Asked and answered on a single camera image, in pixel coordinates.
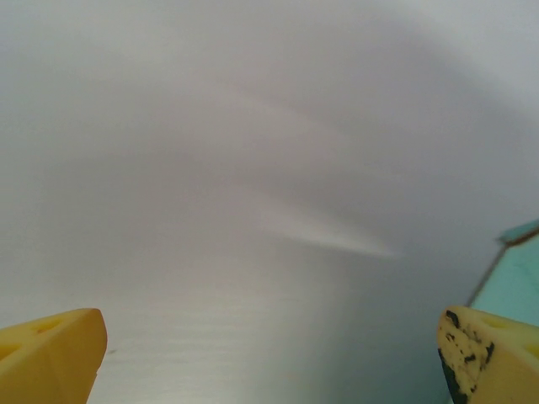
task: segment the white ceiling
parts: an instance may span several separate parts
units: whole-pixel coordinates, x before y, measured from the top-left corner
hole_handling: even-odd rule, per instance
[[[92,404],[443,402],[538,216],[539,6],[5,1],[0,325],[97,306]]]

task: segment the yellow plastic part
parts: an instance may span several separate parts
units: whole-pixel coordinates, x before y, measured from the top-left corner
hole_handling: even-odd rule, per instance
[[[86,403],[106,348],[107,332],[97,309],[0,330],[0,402]]]
[[[452,306],[437,340],[455,404],[539,403],[539,327]]]

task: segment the teal edge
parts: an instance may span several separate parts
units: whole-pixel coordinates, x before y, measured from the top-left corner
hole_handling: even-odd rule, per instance
[[[516,242],[517,240],[527,236],[528,234],[536,231],[537,229],[539,229],[539,219],[537,219],[536,221],[531,221],[530,223],[526,223],[525,225],[513,227],[512,229],[504,231],[499,237],[499,240],[503,244],[511,244],[512,242]]]

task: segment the white surface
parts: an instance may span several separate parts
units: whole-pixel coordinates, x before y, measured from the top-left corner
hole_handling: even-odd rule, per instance
[[[92,404],[443,402],[537,216],[534,3],[2,2],[0,325],[97,306]]]

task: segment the teal object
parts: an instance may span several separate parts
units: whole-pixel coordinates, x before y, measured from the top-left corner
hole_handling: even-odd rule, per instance
[[[539,326],[539,220],[499,240],[502,249],[469,306]]]

